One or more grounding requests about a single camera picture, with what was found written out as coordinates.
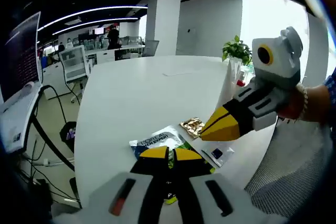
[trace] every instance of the white pillar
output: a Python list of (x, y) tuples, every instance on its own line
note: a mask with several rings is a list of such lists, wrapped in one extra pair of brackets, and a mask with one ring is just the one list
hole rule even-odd
[(159, 40), (155, 56), (175, 55), (181, 0), (148, 0), (146, 40)]

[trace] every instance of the red object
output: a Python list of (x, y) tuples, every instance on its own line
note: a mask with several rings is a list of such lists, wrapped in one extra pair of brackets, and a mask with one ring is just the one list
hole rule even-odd
[(243, 87), (243, 86), (245, 86), (245, 82), (243, 82), (241, 80), (238, 80), (237, 85), (240, 86), (240, 87)]

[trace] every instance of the plant pot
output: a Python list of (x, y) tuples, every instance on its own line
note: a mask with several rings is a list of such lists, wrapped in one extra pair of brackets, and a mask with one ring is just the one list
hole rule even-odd
[(219, 94), (216, 109), (230, 101), (235, 94), (242, 63), (242, 59), (229, 56), (229, 64), (227, 66), (225, 79), (222, 90), (220, 91), (221, 93)]

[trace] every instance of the floor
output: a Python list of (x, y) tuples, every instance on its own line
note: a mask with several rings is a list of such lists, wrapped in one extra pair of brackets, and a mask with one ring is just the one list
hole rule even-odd
[[(74, 92), (78, 91), (78, 89), (79, 85), (76, 85), (74, 88)], [(73, 94), (70, 93), (62, 95), (60, 97), (67, 121), (76, 121), (78, 116), (79, 105), (77, 100), (75, 100), (75, 103), (70, 102), (72, 96)], [(42, 96), (38, 105), (37, 119), (40, 122), (41, 126), (43, 127), (44, 131), (47, 133), (47, 135), (55, 144), (55, 146), (61, 151), (61, 153), (66, 158), (73, 158), (74, 155), (72, 151), (60, 139), (59, 132), (64, 126), (65, 122), (62, 116), (58, 99), (53, 98), (47, 100), (44, 96)], [(35, 140), (36, 140), (36, 147), (34, 151), (34, 158), (36, 159), (40, 155), (41, 150), (43, 149), (44, 141), (36, 132), (35, 128), (31, 126), (26, 151), (26, 154), (29, 155), (30, 157), (32, 156), (33, 153)], [(45, 159), (48, 159), (49, 161), (59, 160), (59, 158), (51, 151), (51, 149), (47, 145), (45, 146), (45, 149), (42, 152), (41, 158), (38, 161), (35, 161), (34, 164), (36, 164), (36, 167), (40, 172), (42, 172), (47, 176), (47, 178), (52, 182), (52, 184), (54, 184), (56, 187), (58, 187), (60, 190), (63, 191), (60, 192), (55, 187), (50, 185), (50, 190), (52, 192), (61, 195), (60, 196), (52, 194), (53, 200), (55, 202), (59, 202), (62, 204), (78, 207), (77, 202), (67, 198), (68, 196), (65, 196), (64, 194), (66, 193), (70, 197), (75, 198), (69, 183), (69, 180), (75, 177), (75, 173), (68, 166), (64, 164), (52, 167), (37, 166), (38, 163), (43, 164)], [(28, 162), (23, 163), (21, 167), (26, 173), (30, 174), (30, 164)], [(34, 168), (32, 174), (34, 174), (35, 179), (45, 178), (41, 173), (35, 172)]]

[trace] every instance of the white desk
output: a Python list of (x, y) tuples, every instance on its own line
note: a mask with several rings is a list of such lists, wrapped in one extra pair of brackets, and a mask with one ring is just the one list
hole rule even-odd
[(111, 49), (111, 50), (103, 50), (103, 49), (97, 49), (97, 50), (89, 50), (85, 51), (85, 55), (96, 55), (97, 56), (97, 64), (102, 64), (109, 61), (115, 61), (115, 55), (114, 52), (116, 50), (128, 50), (128, 49), (141, 49), (144, 48), (144, 45), (124, 45), (121, 46), (119, 49)]
[[(136, 159), (130, 140), (194, 116), (206, 122), (215, 109), (226, 68), (221, 58), (202, 56), (146, 57), (95, 66), (76, 129), (76, 181), (82, 205), (87, 205), (95, 189), (132, 168)], [(236, 140), (235, 154), (220, 169), (215, 166), (216, 171), (243, 189), (260, 164), (274, 127)], [(190, 140), (182, 128), (180, 132)], [(204, 155), (200, 152), (204, 142), (197, 139), (191, 144)]]

